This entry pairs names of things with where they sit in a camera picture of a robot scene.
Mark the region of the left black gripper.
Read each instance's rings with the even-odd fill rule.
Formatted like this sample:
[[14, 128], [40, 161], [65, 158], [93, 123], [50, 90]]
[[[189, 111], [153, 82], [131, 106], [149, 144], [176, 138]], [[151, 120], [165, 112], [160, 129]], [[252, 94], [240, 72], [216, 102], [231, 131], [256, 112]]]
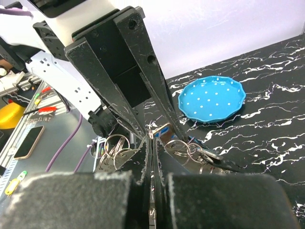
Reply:
[[107, 105], [108, 110], [98, 105], [89, 112], [89, 121], [98, 135], [109, 136], [120, 124], [144, 138], [144, 124], [132, 107], [152, 97], [177, 137], [188, 141], [143, 18], [134, 7], [115, 9], [75, 31], [73, 43], [65, 48], [45, 21], [35, 23], [33, 28], [51, 54], [70, 61]]

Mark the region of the blue key tag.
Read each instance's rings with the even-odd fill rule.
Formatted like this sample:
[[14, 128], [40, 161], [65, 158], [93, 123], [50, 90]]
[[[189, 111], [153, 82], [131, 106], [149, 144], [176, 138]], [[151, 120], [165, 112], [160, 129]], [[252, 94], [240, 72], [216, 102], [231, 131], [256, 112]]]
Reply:
[[154, 137], [161, 137], [162, 135], [168, 133], [172, 128], [170, 123], [166, 123], [163, 126], [159, 127], [158, 129], [152, 132]]

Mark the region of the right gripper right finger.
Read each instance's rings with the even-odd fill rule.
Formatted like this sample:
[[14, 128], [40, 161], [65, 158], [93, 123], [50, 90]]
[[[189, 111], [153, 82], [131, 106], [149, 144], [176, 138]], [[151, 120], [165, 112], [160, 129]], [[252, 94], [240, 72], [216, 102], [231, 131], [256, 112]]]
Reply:
[[152, 143], [159, 229], [298, 229], [280, 184], [269, 175], [194, 174]]

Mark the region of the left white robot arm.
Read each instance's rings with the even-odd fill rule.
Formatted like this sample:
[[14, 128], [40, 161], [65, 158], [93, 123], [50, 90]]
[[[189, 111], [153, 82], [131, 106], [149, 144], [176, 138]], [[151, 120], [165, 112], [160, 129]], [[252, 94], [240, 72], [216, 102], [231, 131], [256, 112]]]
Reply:
[[108, 0], [32, 0], [0, 8], [0, 55], [52, 86], [108, 136], [121, 125], [148, 135], [136, 108], [153, 99], [180, 140], [183, 131], [141, 7]]

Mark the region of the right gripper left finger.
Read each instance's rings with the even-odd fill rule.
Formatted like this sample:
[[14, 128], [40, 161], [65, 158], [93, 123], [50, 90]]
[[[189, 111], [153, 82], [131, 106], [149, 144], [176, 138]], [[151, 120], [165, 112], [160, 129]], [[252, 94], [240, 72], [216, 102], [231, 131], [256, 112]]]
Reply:
[[56, 172], [25, 180], [0, 218], [3, 229], [147, 229], [152, 142], [113, 173]]

